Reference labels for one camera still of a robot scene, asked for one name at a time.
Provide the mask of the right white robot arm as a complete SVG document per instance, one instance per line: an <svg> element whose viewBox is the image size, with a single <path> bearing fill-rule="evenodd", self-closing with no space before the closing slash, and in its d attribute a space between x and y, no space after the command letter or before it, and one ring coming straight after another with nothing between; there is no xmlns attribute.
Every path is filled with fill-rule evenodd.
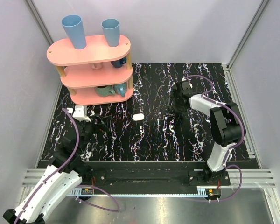
<svg viewBox="0 0 280 224"><path fill-rule="evenodd" d="M238 105L234 102L222 103L203 94L195 93L189 82L184 80L173 85L170 91L168 112L197 110L210 119L211 136L214 145L198 180L213 185L226 176L226 163L234 147L244 139L245 126Z"/></svg>

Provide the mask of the white earbud charging case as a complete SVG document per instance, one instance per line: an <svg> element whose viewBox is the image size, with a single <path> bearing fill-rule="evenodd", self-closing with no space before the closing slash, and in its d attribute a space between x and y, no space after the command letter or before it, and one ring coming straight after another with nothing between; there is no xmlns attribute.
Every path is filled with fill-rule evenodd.
<svg viewBox="0 0 280 224"><path fill-rule="evenodd" d="M133 120L134 121L141 121L145 118L143 113L137 113L133 115Z"/></svg>

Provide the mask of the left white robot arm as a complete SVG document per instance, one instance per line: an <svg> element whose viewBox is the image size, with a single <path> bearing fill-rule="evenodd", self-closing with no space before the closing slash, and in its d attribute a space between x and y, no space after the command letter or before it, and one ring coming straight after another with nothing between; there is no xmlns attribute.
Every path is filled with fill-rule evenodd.
<svg viewBox="0 0 280 224"><path fill-rule="evenodd" d="M8 209L3 218L10 224L43 224L55 207L78 185L83 185L81 198L93 192L91 187L99 183L101 171L93 170L80 155L91 138L99 132L107 132L100 116L87 118L83 125L72 122L74 131L61 138L44 174L14 209Z"/></svg>

